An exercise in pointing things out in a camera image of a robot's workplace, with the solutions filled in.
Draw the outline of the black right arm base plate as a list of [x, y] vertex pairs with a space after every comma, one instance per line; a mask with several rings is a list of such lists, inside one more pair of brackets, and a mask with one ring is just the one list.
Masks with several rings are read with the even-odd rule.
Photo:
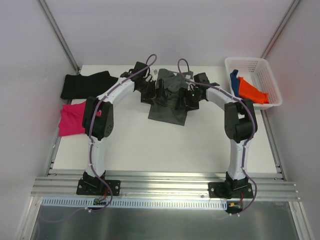
[[248, 179], [242, 180], [225, 180], [223, 182], [209, 182], [208, 194], [210, 198], [222, 198], [222, 199], [252, 199], [254, 193], [252, 185]]

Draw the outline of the grey t shirt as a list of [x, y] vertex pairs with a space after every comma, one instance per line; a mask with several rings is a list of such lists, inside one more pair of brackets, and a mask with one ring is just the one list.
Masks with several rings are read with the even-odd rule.
[[157, 80], [163, 79], [167, 100], [153, 99], [150, 104], [148, 119], [180, 126], [185, 125], [187, 110], [175, 109], [175, 106], [179, 89], [187, 89], [188, 87], [183, 78], [186, 74], [191, 75], [193, 79], [194, 73], [192, 71], [180, 74], [165, 68], [159, 69]]

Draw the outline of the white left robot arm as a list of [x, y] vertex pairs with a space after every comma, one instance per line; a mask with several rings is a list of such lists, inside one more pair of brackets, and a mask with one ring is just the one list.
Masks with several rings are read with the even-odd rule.
[[156, 96], [156, 82], [151, 75], [153, 64], [136, 62], [134, 68], [122, 73], [117, 82], [97, 97], [85, 101], [82, 126], [88, 137], [88, 165], [78, 182], [78, 195], [102, 195], [112, 191], [105, 180], [106, 139], [114, 129], [114, 108], [135, 91], [151, 99]]

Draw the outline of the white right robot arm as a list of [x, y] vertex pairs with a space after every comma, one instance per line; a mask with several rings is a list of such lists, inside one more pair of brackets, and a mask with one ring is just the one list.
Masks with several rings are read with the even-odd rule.
[[230, 140], [230, 160], [223, 183], [212, 183], [209, 192], [219, 198], [239, 198], [250, 186], [247, 173], [251, 141], [258, 130], [253, 102], [235, 97], [217, 83], [210, 83], [206, 73], [190, 79], [184, 77], [187, 87], [178, 92], [177, 109], [197, 110], [199, 102], [214, 103], [224, 111], [224, 132]]

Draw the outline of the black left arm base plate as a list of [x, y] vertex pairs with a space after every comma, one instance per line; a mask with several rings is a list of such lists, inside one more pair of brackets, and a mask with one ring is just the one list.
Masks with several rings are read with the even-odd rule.
[[78, 181], [78, 186], [76, 189], [76, 194], [80, 196], [103, 196], [106, 192], [110, 196], [119, 196], [121, 190], [120, 180], [106, 180], [107, 187], [104, 183], [98, 180], [94, 185], [85, 182], [83, 179]]

